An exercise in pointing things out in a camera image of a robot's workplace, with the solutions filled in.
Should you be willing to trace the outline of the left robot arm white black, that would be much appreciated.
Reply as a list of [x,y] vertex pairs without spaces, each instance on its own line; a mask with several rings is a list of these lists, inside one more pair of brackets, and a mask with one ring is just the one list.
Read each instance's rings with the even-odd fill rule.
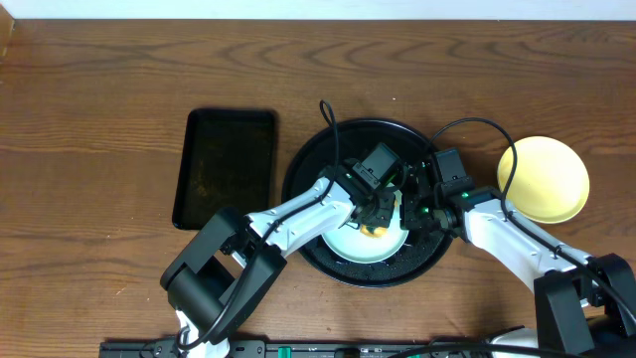
[[399,191],[362,164],[328,166],[305,192],[277,207],[247,215],[222,208],[160,278],[180,321],[178,351],[226,356],[230,335],[262,301],[289,255],[349,223],[389,227]]

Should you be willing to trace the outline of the yellow sponge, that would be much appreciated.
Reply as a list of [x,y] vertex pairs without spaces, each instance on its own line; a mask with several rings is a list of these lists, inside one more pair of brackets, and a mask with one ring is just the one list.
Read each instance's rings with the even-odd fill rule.
[[379,238],[381,236],[384,236],[388,231],[388,228],[382,228],[382,227],[378,227],[378,228],[373,228],[373,227],[367,227],[364,225],[361,225],[361,232],[369,237],[372,238]]

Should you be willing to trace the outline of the light green plate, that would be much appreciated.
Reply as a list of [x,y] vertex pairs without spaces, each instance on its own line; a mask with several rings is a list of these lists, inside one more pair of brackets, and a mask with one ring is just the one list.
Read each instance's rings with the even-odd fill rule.
[[366,236],[361,232],[360,224],[347,223],[322,236],[327,247],[340,258],[356,264],[378,263],[395,254],[408,236],[408,231],[399,223],[400,191],[396,191],[396,200],[394,216],[384,236]]

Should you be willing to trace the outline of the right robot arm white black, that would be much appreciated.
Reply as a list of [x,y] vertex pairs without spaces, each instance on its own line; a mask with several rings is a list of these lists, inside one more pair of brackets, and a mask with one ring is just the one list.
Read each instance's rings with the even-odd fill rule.
[[615,254],[595,257],[556,239],[493,188],[470,177],[401,187],[400,223],[459,237],[506,267],[533,293],[535,329],[516,328],[476,348],[487,357],[632,357],[635,275]]

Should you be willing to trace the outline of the yellow plate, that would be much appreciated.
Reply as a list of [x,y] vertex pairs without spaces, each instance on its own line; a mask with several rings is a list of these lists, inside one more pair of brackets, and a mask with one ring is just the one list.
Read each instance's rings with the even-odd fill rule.
[[590,180],[587,169],[566,144],[546,136],[531,136],[507,149],[497,167],[498,184],[512,184],[507,198],[527,218],[558,224],[585,206]]

